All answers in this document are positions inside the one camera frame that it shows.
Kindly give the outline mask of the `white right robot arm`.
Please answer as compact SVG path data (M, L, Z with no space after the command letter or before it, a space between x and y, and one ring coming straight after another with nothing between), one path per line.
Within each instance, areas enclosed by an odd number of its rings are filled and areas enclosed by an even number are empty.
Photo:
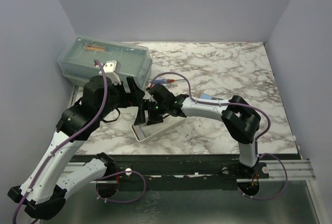
M175 96L164 85L156 84L148 90L155 100L150 108L149 124L161 121L159 116L202 117L221 121L231 137L239 143L239 173L251 178L257 173L257 145L254 137L259 129L260 115L240 96L230 100L202 100L187 94Z

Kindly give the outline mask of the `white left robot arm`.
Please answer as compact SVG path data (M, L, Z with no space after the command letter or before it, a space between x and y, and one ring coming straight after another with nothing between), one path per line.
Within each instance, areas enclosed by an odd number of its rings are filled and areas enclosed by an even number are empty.
M8 196L33 219L50 220L64 207L73 193L96 179L119 178L122 171L116 161L105 153L95 155L79 170L67 176L62 173L70 159L100 123L113 110L141 108L144 91L133 77L127 77L127 92L122 83L114 83L108 76L94 76L85 84L82 97L66 109L53 135L52 141L34 172L21 185L9 189Z

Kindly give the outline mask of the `tan leather card holder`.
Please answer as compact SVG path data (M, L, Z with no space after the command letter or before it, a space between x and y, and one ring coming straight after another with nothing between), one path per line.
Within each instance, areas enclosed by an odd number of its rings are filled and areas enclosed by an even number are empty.
M208 94L203 93L202 91L196 95L197 98L202 100L221 100L221 98L214 97Z

